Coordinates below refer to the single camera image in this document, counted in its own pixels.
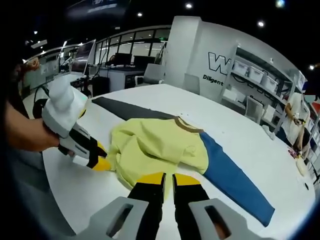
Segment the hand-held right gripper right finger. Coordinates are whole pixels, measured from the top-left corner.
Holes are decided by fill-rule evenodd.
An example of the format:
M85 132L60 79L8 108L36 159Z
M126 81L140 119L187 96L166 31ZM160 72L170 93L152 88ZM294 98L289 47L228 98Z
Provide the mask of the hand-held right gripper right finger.
M203 240L203 231L197 223L195 210L192 210L190 203L199 203L209 200L209 196L197 179L181 174L172 175L173 201L175 206L175 221L182 240ZM225 240L232 235L232 231L220 212L212 206L204 207L204 215L208 217L209 239L213 240L214 235L218 240Z

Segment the person's left hand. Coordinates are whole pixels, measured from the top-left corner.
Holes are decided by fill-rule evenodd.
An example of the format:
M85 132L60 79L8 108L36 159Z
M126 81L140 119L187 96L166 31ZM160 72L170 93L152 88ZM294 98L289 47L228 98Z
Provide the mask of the person's left hand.
M59 137L46 127L41 118L29 121L30 150L41 152L52 147L58 147Z

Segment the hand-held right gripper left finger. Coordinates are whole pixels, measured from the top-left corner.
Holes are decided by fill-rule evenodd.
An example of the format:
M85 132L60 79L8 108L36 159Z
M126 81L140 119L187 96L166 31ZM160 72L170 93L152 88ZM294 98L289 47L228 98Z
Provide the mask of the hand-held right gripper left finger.
M127 197L118 197L95 213L87 240L154 240L163 216L166 173L140 178Z

